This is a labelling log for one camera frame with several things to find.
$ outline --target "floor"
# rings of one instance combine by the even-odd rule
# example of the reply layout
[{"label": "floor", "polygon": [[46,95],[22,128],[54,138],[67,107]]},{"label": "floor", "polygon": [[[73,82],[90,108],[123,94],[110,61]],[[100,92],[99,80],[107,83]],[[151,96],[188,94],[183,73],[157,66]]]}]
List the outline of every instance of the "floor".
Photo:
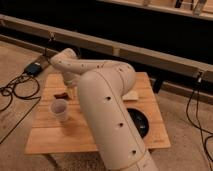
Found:
[{"label": "floor", "polygon": [[[19,75],[23,68],[36,59],[38,53],[11,44],[0,42],[0,86],[5,85],[12,78]],[[57,72],[48,67],[38,79],[41,87],[49,73]],[[201,146],[200,133],[190,126],[186,120],[185,108],[188,97],[161,90],[156,95],[165,126],[171,141],[171,148],[158,149],[152,152],[152,157],[160,171],[209,171]],[[15,99],[8,113],[12,113],[7,126],[17,121],[20,113],[24,113],[34,102]],[[190,108],[194,115],[195,102]],[[0,145],[1,171],[52,171],[54,168],[41,155],[25,155],[24,149],[33,122],[35,109],[17,126],[17,128]],[[200,103],[200,120],[202,125],[213,131],[213,105]],[[0,126],[0,135],[4,129]],[[213,155],[213,140],[209,142],[209,149]],[[105,170],[98,153],[53,154],[64,171],[102,171]]]}]

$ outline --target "wooden table leg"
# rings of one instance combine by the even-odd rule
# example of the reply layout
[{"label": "wooden table leg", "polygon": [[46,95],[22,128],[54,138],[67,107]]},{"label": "wooden table leg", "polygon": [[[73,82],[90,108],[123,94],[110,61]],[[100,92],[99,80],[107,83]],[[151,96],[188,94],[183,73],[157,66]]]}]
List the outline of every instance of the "wooden table leg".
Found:
[{"label": "wooden table leg", "polygon": [[42,154],[52,165],[53,167],[59,168],[58,163],[56,162],[56,160],[50,155],[50,154]]}]

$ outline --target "wooden slat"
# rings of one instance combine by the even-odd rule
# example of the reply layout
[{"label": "wooden slat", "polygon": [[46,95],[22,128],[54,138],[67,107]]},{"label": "wooden slat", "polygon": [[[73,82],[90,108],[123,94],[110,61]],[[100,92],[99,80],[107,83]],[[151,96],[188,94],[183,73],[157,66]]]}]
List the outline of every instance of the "wooden slat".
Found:
[{"label": "wooden slat", "polygon": [[[170,147],[163,119],[146,73],[137,73],[133,90],[137,91],[139,100],[125,101],[125,105],[136,108],[147,116],[150,125],[149,133],[144,138],[147,148]],[[77,92],[75,99],[68,102],[70,115],[68,121],[60,123],[50,112],[49,106],[54,100],[54,94],[64,92],[66,87],[61,75],[50,74],[28,139],[27,154],[97,151],[92,134],[81,113]]]},{"label": "wooden slat", "polygon": [[213,14],[213,0],[207,0],[204,6],[203,12],[208,12]]}]

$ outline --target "cup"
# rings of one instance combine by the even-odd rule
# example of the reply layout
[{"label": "cup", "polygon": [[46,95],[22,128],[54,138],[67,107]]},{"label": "cup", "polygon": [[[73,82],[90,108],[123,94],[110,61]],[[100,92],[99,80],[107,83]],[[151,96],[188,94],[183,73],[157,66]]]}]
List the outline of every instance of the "cup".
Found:
[{"label": "cup", "polygon": [[64,122],[69,118],[68,103],[64,99],[55,99],[50,106],[50,111],[60,122]]}]

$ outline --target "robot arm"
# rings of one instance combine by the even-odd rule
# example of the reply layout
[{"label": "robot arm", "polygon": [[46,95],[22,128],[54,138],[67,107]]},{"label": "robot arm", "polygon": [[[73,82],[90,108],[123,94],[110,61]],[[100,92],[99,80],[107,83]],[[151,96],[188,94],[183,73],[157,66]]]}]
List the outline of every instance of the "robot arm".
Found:
[{"label": "robot arm", "polygon": [[77,60],[70,49],[51,58],[62,72],[82,75],[78,99],[100,155],[109,170],[157,168],[121,99],[135,83],[131,65],[110,60]]}]

